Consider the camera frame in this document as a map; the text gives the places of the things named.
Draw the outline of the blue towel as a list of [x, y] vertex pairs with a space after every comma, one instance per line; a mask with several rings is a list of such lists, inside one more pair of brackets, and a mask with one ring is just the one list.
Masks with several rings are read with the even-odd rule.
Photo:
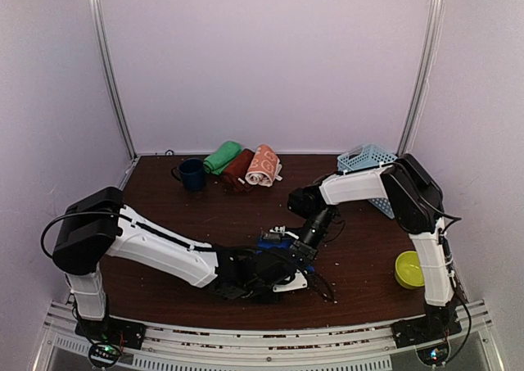
[[[281, 243], [269, 243], [269, 242], [263, 242], [260, 240], [260, 236], [257, 240], [257, 247], [258, 248], [262, 248], [262, 249], [279, 249], [279, 250], [284, 250], [288, 256], [294, 260], [292, 257], [291, 257], [291, 253], [289, 252], [289, 246], [294, 242], [295, 240], [294, 239], [286, 239], [284, 240], [283, 242]], [[301, 268], [305, 268], [306, 266], [308, 265], [303, 265], [299, 262], [297, 262], [296, 260], [294, 260]]]

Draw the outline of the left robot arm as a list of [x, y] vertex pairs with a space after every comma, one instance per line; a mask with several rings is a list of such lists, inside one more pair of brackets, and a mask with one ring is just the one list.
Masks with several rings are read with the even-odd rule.
[[45, 255], [62, 271], [76, 303], [76, 314], [101, 342], [112, 340], [118, 325], [99, 267], [103, 256], [131, 260], [182, 279], [228, 300], [269, 301], [282, 292], [310, 286], [318, 246], [338, 210], [296, 194], [289, 210], [305, 218], [300, 228], [273, 228], [267, 246], [221, 246], [172, 232], [124, 204], [124, 194], [107, 187], [69, 206], [45, 230], [59, 224], [56, 243]]

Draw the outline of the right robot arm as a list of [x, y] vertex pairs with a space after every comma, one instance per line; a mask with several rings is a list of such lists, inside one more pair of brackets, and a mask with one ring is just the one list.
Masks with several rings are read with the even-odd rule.
[[389, 215], [409, 235], [425, 284], [425, 316], [420, 333], [437, 339], [450, 325], [458, 303], [453, 256], [446, 238], [456, 217], [445, 213], [443, 192], [417, 159], [404, 154], [388, 163], [338, 170], [290, 193], [287, 208], [305, 219], [291, 253], [312, 261], [340, 204], [381, 200]]

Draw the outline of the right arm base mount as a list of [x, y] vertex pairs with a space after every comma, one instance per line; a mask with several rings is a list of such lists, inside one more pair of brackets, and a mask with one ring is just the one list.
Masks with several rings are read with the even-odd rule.
[[394, 322], [391, 331], [397, 349], [415, 346], [422, 364], [436, 368], [444, 366], [451, 358], [449, 338], [462, 332], [462, 326], [452, 320], [444, 327], [439, 319], [423, 316]]

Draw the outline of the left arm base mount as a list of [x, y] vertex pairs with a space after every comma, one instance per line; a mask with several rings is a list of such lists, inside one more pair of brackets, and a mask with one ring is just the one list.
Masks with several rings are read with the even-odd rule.
[[88, 360], [97, 369], [115, 366], [125, 350], [140, 350], [146, 330], [143, 323], [112, 317], [102, 321], [77, 318], [75, 327], [75, 333], [88, 340]]

